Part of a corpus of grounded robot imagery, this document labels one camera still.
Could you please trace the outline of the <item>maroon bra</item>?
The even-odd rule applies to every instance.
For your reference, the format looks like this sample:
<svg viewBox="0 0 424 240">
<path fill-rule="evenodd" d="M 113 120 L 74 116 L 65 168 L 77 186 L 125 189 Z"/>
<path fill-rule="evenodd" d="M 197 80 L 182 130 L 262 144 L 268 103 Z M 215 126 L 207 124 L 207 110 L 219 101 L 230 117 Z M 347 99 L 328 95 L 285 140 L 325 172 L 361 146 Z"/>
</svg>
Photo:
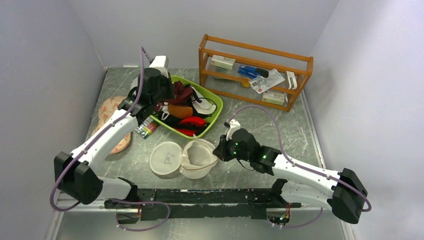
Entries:
<svg viewBox="0 0 424 240">
<path fill-rule="evenodd" d="M 172 105 L 181 105 L 187 102 L 191 96 L 194 94 L 194 89 L 190 84 L 184 85 L 181 81 L 176 81 L 173 83 L 173 95 L 172 98 L 166 98 L 163 102 L 172 104 Z"/>
</svg>

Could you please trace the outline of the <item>white mesh laundry bag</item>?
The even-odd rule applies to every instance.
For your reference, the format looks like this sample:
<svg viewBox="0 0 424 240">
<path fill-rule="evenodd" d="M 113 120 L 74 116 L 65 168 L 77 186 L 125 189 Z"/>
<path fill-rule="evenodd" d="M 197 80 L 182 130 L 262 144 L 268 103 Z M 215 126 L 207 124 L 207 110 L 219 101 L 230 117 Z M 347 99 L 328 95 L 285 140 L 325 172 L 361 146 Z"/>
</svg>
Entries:
<svg viewBox="0 0 424 240">
<path fill-rule="evenodd" d="M 205 177 L 218 163 L 215 146 L 204 139 L 189 141 L 184 147 L 172 141 L 157 145 L 149 157 L 151 171 L 162 179 L 179 175 L 192 180 Z"/>
</svg>

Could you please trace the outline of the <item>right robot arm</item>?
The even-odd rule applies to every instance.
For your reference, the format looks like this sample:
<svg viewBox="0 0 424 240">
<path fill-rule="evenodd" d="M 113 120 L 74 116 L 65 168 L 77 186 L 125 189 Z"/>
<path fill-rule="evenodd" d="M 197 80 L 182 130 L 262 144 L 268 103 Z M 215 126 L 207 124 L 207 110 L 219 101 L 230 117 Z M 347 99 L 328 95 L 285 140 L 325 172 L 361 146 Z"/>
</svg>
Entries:
<svg viewBox="0 0 424 240">
<path fill-rule="evenodd" d="M 246 161 L 254 171 L 282 180 L 270 193 L 275 207 L 299 203 L 330 210 L 340 220 L 358 224 L 368 195 L 357 174 L 348 168 L 329 170 L 304 163 L 280 150 L 261 145 L 244 128 L 222 135 L 213 154 L 223 162 Z"/>
</svg>

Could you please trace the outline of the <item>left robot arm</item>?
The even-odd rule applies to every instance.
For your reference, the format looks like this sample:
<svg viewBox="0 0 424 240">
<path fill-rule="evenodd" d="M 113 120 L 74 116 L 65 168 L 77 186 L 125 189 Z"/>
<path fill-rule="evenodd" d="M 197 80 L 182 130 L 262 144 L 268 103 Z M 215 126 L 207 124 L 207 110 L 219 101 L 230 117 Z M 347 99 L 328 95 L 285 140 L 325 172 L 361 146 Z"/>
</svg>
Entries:
<svg viewBox="0 0 424 240">
<path fill-rule="evenodd" d="M 61 151 L 55 156 L 55 185 L 50 196 L 61 190 L 78 204 L 88 205 L 101 198 L 134 207 L 139 200 L 138 186 L 122 177 L 100 178 L 97 167 L 125 136 L 153 114 L 158 103 L 173 97 L 174 86 L 165 67 L 142 69 L 137 87 L 130 90 L 110 119 L 71 153 Z"/>
</svg>

